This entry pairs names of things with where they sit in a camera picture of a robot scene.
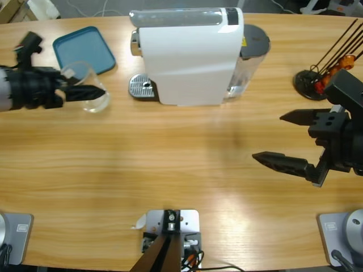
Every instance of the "cable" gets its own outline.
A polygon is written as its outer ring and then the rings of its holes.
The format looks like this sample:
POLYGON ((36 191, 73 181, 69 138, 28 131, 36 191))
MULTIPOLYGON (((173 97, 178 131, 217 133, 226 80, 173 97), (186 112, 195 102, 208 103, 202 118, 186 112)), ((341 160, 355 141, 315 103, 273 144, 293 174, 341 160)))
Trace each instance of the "cable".
POLYGON ((229 265, 229 266, 220 266, 220 267, 209 267, 209 268, 195 268, 192 269, 192 271, 211 271, 211 270, 222 270, 222 269, 228 269, 228 268, 234 268, 238 271, 244 272, 244 270, 242 268, 239 268, 238 266, 235 265, 229 265))
POLYGON ((121 12, 119 12, 119 11, 117 11, 117 10, 105 10, 105 7, 106 7, 106 4, 107 4, 108 0, 106 0, 106 1, 105 1, 104 5, 103 5, 103 9, 102 9, 101 11, 96 12, 96 13, 95 13, 94 15, 92 15, 92 16, 89 16, 89 15, 85 14, 82 10, 80 10, 80 9, 79 9, 79 7, 77 7, 77 6, 73 5, 73 4, 71 4, 69 1, 70 1, 70 0, 67 0, 67 4, 68 4, 69 6, 71 6, 71 7, 75 8, 75 10, 77 10, 77 11, 78 11, 78 13, 79 13, 79 14, 81 14, 83 17, 95 17, 97 14, 100 14, 100 13, 102 13, 102 17, 103 17, 105 12, 114 12, 114 13, 117 13, 117 14, 119 14, 119 15, 121 15, 121 16, 124 16, 124 14, 122 14, 121 12))
MULTIPOLYGON (((101 12, 103 12, 103 11, 96 12, 92 17, 96 16, 97 14, 100 14, 101 12)), ((105 10, 104 12, 114 12, 114 13, 117 13, 117 14, 119 14, 121 16, 125 16, 124 14, 122 14, 121 12, 119 12, 117 10, 105 10)))
POLYGON ((241 269, 235 265, 199 268, 199 265, 202 263, 203 258, 204 258, 204 251, 201 250, 199 252, 196 252, 194 250, 188 257, 184 257, 183 260, 181 261, 181 270, 189 268, 189 270, 187 270, 187 272, 192 272, 192 271, 211 271, 211 270, 222 270, 222 269, 233 268, 238 271, 244 272, 243 269, 241 269))
POLYGON ((334 249, 331 252, 331 256, 338 261, 345 268, 347 272, 356 272, 357 269, 355 268, 354 264, 350 263, 343 255, 340 253, 339 250, 334 249))
POLYGON ((103 9, 102 9, 102 17, 104 17, 104 10, 106 9, 107 2, 108 2, 108 0, 104 1, 103 9))
POLYGON ((284 7, 283 6, 281 6, 279 3, 277 3, 275 0, 270 0, 272 3, 274 3, 274 4, 276 4, 276 5, 278 5, 283 11, 286 11, 286 12, 289 12, 289 13, 292 13, 292 14, 297 14, 297 13, 295 13, 295 12, 293 12, 293 11, 291 11, 291 10, 286 10, 286 9, 284 9, 284 7))

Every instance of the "black stick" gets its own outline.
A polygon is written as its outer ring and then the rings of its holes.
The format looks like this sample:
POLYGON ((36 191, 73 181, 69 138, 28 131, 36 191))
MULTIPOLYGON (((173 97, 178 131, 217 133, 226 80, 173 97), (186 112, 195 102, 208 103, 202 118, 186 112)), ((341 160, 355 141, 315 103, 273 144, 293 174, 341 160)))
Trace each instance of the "black stick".
POLYGON ((324 57, 322 57, 322 59, 317 64, 315 64, 313 66, 318 67, 318 65, 323 61, 323 59, 325 59, 325 57, 330 53, 330 51, 335 47, 335 45, 337 45, 337 43, 344 37, 344 35, 347 34, 347 32, 353 27, 353 25, 356 23, 356 21, 358 21, 358 19, 355 19, 353 21, 353 23, 350 24, 350 26, 344 31, 344 33, 340 36, 340 38, 333 44, 332 47, 330 47, 330 49, 324 55, 324 57))
POLYGON ((360 36, 361 33, 362 33, 362 31, 360 33, 358 33, 358 35, 355 36, 353 38, 353 40, 350 41, 349 44, 343 50, 340 51, 340 53, 338 54, 338 56, 336 56, 333 61, 331 61, 328 65, 326 65, 326 68, 325 69, 322 69, 322 74, 324 74, 324 71, 328 70, 331 66, 333 66, 339 58, 341 58, 342 56, 344 56, 347 53, 347 49, 350 48, 351 45, 359 38, 359 36, 360 36))
POLYGON ((354 54, 354 52, 363 44, 363 36, 361 37, 361 42, 354 48, 349 54, 354 54))
POLYGON ((323 68, 321 69, 321 71, 325 70, 327 66, 331 66, 332 62, 335 63, 336 60, 339 58, 339 56, 332 61, 337 55, 340 55, 342 51, 345 51, 345 49, 343 49, 343 47, 350 41, 350 39, 354 36, 355 33, 357 33, 357 31, 363 26, 363 23, 361 23, 356 30, 353 31, 353 33, 347 38, 347 40, 342 44, 342 46, 338 49, 337 52, 335 52, 335 54, 330 58, 330 60, 323 66, 323 68))
POLYGON ((357 61, 357 59, 359 59, 360 58, 360 56, 363 54, 363 50, 362 50, 362 52, 361 53, 359 53, 358 55, 357 55, 357 57, 356 57, 356 59, 354 60, 354 61, 357 61))

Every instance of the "wood grain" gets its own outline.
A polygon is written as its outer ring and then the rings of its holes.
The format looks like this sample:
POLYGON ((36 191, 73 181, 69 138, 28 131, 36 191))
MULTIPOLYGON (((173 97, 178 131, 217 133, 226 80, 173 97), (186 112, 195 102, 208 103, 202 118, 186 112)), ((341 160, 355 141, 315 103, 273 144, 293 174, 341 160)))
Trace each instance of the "wood grain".
MULTIPOLYGON (((326 265, 316 217, 362 207, 363 180, 330 172, 317 189, 276 173, 251 154, 269 150, 316 163, 321 148, 306 127, 278 118, 293 109, 326 108, 297 94, 295 73, 316 63, 352 18, 246 14, 272 49, 243 97, 220 107, 139 102, 128 80, 143 72, 129 50, 127 17, 0 25, 0 63, 27 31, 45 39, 34 65, 58 67, 52 42, 96 26, 117 67, 100 76, 112 95, 99 114, 79 103, 0 114, 0 208, 35 217, 26 264, 129 270, 140 257, 131 225, 150 209, 197 209, 205 266, 246 270, 326 265)), ((351 72, 363 79, 363 65, 351 72)))

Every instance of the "metal cylinder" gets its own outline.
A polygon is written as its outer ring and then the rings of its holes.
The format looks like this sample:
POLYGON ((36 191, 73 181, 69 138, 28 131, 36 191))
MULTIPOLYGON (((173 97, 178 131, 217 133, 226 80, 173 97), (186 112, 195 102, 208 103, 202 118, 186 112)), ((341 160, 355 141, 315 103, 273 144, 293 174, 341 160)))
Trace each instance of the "metal cylinder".
POLYGON ((140 40, 139 40, 139 35, 138 35, 137 30, 135 30, 131 33, 130 47, 131 47, 131 53, 134 56, 142 55, 141 48, 140 48, 140 40))

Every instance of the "black cable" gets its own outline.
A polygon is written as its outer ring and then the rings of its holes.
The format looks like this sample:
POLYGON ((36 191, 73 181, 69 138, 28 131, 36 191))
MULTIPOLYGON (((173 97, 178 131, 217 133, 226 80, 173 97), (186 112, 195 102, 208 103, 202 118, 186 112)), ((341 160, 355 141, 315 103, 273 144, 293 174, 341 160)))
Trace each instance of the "black cable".
POLYGON ((189 268, 189 270, 187 270, 187 272, 192 272, 192 271, 212 271, 212 270, 222 270, 222 269, 235 269, 241 272, 244 272, 243 269, 239 268, 238 266, 235 265, 228 265, 228 266, 220 266, 220 267, 207 267, 207 268, 199 268, 199 265, 201 264, 202 260, 204 258, 204 251, 193 251, 188 257, 184 257, 182 262, 181 262, 181 269, 184 270, 186 268, 189 268), (188 263, 185 263, 190 256, 193 256, 192 259, 190 259, 188 261, 188 263))
POLYGON ((220 267, 209 267, 209 268, 195 268, 192 269, 192 271, 211 271, 211 270, 222 270, 222 269, 228 269, 228 268, 233 268, 236 269, 238 271, 244 272, 244 270, 242 268, 239 268, 238 266, 235 265, 229 265, 229 266, 220 266, 220 267))
POLYGON ((343 257, 343 255, 340 253, 340 251, 334 249, 331 252, 331 256, 338 261, 338 263, 340 263, 342 265, 342 267, 345 268, 346 271, 348 272, 356 272, 357 269, 355 268, 355 266, 350 263, 346 258, 343 257))

